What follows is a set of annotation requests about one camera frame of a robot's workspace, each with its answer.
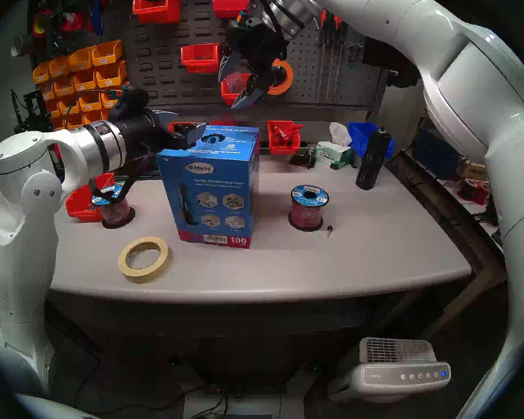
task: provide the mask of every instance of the workbench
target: workbench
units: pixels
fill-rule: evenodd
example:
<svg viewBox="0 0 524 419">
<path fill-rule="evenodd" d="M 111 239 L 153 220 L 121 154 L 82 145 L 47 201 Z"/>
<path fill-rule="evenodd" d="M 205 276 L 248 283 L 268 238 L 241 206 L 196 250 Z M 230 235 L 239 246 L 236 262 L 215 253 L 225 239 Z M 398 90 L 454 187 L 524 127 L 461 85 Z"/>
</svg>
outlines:
<svg viewBox="0 0 524 419">
<path fill-rule="evenodd" d="M 51 288 L 131 302 L 239 304 L 339 299 L 408 290 L 470 275 L 450 238 L 385 168 L 375 187 L 355 184 L 358 170 L 317 162 L 308 170 L 288 158 L 262 156 L 258 214 L 250 249 L 180 241 L 160 180 L 137 182 L 127 199 L 136 210 L 123 228 L 80 223 L 65 207 L 55 217 L 59 244 Z M 330 201 L 320 231 L 287 219 L 291 189 L 313 184 Z M 334 230 L 330 237 L 326 226 Z M 172 261 L 159 278 L 135 284 L 118 269 L 131 241 L 158 236 Z"/>
</svg>

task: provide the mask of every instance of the pegboard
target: pegboard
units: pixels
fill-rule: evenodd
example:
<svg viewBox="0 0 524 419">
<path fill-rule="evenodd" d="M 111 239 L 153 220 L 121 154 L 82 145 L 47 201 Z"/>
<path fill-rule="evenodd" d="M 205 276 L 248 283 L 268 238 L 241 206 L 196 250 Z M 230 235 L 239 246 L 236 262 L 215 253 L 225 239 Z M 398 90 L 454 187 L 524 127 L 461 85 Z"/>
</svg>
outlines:
<svg viewBox="0 0 524 419">
<path fill-rule="evenodd" d="M 250 15 L 260 17 L 260 13 L 261 5 L 252 0 Z M 225 42 L 228 21 L 214 16 L 211 0 L 181 0 L 178 24 L 141 24 L 132 14 L 132 0 L 110 0 L 103 23 L 103 36 L 85 35 L 78 41 L 78 47 L 122 39 L 127 79 L 134 87 L 148 92 L 151 106 L 224 106 L 217 74 L 189 74 L 180 62 L 182 46 Z M 340 46 L 326 46 L 323 55 L 317 37 L 316 23 L 311 22 L 290 42 L 287 62 L 293 68 L 293 84 L 283 95 L 269 97 L 264 103 L 268 106 L 360 108 L 376 112 L 386 87 L 383 69 L 362 64 L 362 53 L 353 60 L 357 48 L 350 56 L 350 49 L 344 47 L 338 87 L 333 97 Z M 348 42 L 362 45 L 364 37 L 350 28 Z M 317 97 L 321 60 L 324 60 L 321 95 Z M 241 60 L 238 72 L 248 73 L 245 63 Z M 326 100 L 329 78 L 331 88 Z"/>
</svg>

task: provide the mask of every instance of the red storage bin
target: red storage bin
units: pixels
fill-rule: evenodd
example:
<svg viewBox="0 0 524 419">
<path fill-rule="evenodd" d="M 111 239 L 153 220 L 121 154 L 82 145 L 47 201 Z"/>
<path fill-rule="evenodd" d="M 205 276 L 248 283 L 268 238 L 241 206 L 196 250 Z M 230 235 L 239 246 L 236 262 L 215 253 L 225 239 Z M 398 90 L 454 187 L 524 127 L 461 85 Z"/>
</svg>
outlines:
<svg viewBox="0 0 524 419">
<path fill-rule="evenodd" d="M 220 43 L 204 43 L 180 48 L 180 61 L 188 73 L 216 73 L 219 71 Z"/>
<path fill-rule="evenodd" d="M 242 89 L 245 88 L 246 81 L 248 81 L 250 77 L 250 73 L 241 73 L 240 75 L 243 81 L 243 85 L 240 90 L 236 90 L 233 93 L 229 91 L 229 87 L 227 85 L 227 78 L 221 81 L 221 97 L 223 97 L 223 100 L 225 101 L 226 105 L 233 105 L 233 102 L 235 102 L 235 99 L 238 97 Z"/>
<path fill-rule="evenodd" d="M 299 130 L 303 125 L 296 125 L 293 121 L 266 121 L 266 126 L 271 154 L 292 155 L 301 147 Z"/>
<path fill-rule="evenodd" d="M 114 185 L 114 173 L 107 173 L 95 179 L 97 189 Z M 77 217 L 82 222 L 100 222 L 101 212 L 91 204 L 91 189 L 88 185 L 73 191 L 66 199 L 66 211 L 71 217 Z"/>
<path fill-rule="evenodd" d="M 134 0 L 132 13 L 142 24 L 173 24 L 180 22 L 180 0 Z"/>
<path fill-rule="evenodd" d="M 244 10 L 249 0 L 212 0 L 213 13 L 216 18 L 236 18 Z"/>
</svg>

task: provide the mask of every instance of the orange storage bin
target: orange storage bin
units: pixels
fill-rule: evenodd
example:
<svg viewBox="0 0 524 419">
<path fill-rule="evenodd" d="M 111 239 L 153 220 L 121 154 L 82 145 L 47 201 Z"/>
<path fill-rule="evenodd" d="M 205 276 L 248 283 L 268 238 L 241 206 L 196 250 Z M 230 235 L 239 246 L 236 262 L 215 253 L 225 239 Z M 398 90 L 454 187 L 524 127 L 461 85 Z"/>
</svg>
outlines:
<svg viewBox="0 0 524 419">
<path fill-rule="evenodd" d="M 115 63 L 122 55 L 122 40 L 101 43 L 91 51 L 93 66 Z"/>
<path fill-rule="evenodd" d="M 134 0 L 132 13 L 142 24 L 177 24 L 180 22 L 180 0 Z"/>
<path fill-rule="evenodd" d="M 103 108 L 110 109 L 116 105 L 117 102 L 118 99 L 111 99 L 109 93 L 101 93 L 101 104 L 103 105 Z"/>
<path fill-rule="evenodd" d="M 301 147 L 299 130 L 293 121 L 266 121 L 271 154 L 295 154 Z"/>
<path fill-rule="evenodd" d="M 58 57 L 50 62 L 48 65 L 48 73 L 51 78 L 57 78 L 59 76 L 65 76 L 70 74 L 70 64 L 68 63 L 69 57 Z"/>
<path fill-rule="evenodd" d="M 75 129 L 76 127 L 83 126 L 83 114 L 72 114 L 70 110 L 70 115 L 68 115 L 68 129 Z"/>
<path fill-rule="evenodd" d="M 99 120 L 102 120 L 101 111 L 100 110 L 99 111 L 90 111 L 84 114 L 83 123 L 85 125 L 88 125 L 90 123 L 93 123 L 94 121 L 99 121 Z"/>
<path fill-rule="evenodd" d="M 242 91 L 243 88 L 245 88 L 246 81 L 248 81 L 248 79 L 250 78 L 250 73 L 241 73 L 240 77 L 242 79 L 241 89 L 235 89 L 233 90 L 233 92 L 231 92 L 229 89 L 229 86 L 227 84 L 227 78 L 225 78 L 221 82 L 221 97 L 223 97 L 223 100 L 225 101 L 226 105 L 233 105 L 239 93 Z"/>
<path fill-rule="evenodd" d="M 60 110 L 60 113 L 66 115 L 68 113 L 68 108 L 72 105 L 72 108 L 70 108 L 70 115 L 78 114 L 80 112 L 80 107 L 76 100 L 77 97 L 75 96 L 64 96 L 60 98 L 58 101 L 58 109 Z"/>
<path fill-rule="evenodd" d="M 70 96 L 74 94 L 74 86 L 72 85 L 72 78 L 62 77 L 58 78 L 52 83 L 52 89 L 57 97 Z"/>
<path fill-rule="evenodd" d="M 114 173 L 101 174 L 95 178 L 97 189 L 114 185 Z M 66 199 L 66 211 L 71 217 L 77 217 L 82 222 L 100 222 L 101 212 L 91 203 L 91 189 L 86 184 L 73 191 Z"/>
<path fill-rule="evenodd" d="M 50 122 L 52 123 L 54 130 L 64 129 L 64 120 L 65 117 L 50 118 Z"/>
<path fill-rule="evenodd" d="M 98 111 L 100 110 L 103 105 L 101 104 L 101 93 L 98 92 L 89 92 L 89 93 L 83 93 L 80 98 L 78 99 L 78 105 L 80 107 L 80 111 L 83 113 L 89 112 L 89 111 Z"/>
<path fill-rule="evenodd" d="M 72 84 L 76 91 L 85 91 L 95 88 L 97 86 L 97 83 L 95 82 L 95 71 L 93 69 L 88 69 L 75 73 L 72 77 Z"/>
<path fill-rule="evenodd" d="M 39 90 L 43 95 L 43 100 L 49 101 L 54 99 L 54 90 L 52 89 L 52 81 L 43 82 L 39 84 Z"/>
<path fill-rule="evenodd" d="M 89 69 L 93 64 L 91 63 L 91 51 L 95 46 L 88 46 L 87 48 L 78 49 L 76 52 L 68 57 L 68 64 L 72 72 L 79 72 L 80 70 Z"/>
<path fill-rule="evenodd" d="M 95 80 L 99 88 L 119 86 L 126 77 L 126 62 L 121 61 L 102 66 L 95 71 Z"/>
<path fill-rule="evenodd" d="M 50 62 L 44 62 L 35 67 L 33 71 L 33 82 L 39 84 L 48 81 L 50 74 L 48 73 L 48 65 Z"/>
<path fill-rule="evenodd" d="M 51 113 L 51 118 L 56 118 L 60 116 L 60 109 L 58 108 L 58 100 L 53 99 L 45 102 L 47 111 Z"/>
<path fill-rule="evenodd" d="M 216 73 L 220 54 L 220 43 L 183 46 L 180 48 L 180 61 L 188 73 Z"/>
</svg>

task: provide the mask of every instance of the shop towel box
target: shop towel box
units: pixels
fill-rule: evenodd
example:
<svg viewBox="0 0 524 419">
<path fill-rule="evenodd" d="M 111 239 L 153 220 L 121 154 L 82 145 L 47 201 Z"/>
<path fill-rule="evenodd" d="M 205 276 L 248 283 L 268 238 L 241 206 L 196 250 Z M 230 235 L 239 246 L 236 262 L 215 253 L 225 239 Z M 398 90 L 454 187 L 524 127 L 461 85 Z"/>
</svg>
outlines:
<svg viewBox="0 0 524 419">
<path fill-rule="evenodd" d="M 196 147 L 158 153 L 181 240 L 250 247 L 259 158 L 259 129 L 237 126 L 206 126 Z"/>
</svg>

